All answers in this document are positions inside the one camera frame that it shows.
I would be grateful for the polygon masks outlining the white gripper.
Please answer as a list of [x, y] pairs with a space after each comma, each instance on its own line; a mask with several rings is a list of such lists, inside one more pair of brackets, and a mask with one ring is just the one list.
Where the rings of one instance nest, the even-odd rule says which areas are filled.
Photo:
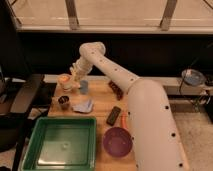
[[91, 72], [91, 63], [86, 59], [78, 59], [70, 67], [71, 75], [74, 81], [80, 82]]

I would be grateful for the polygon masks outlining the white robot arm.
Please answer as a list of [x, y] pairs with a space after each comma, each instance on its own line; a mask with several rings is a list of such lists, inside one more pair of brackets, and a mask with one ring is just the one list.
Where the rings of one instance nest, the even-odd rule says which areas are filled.
[[189, 164], [163, 86], [142, 78], [104, 56], [102, 42], [84, 43], [73, 64], [75, 77], [96, 66], [127, 94], [137, 171], [189, 171]]

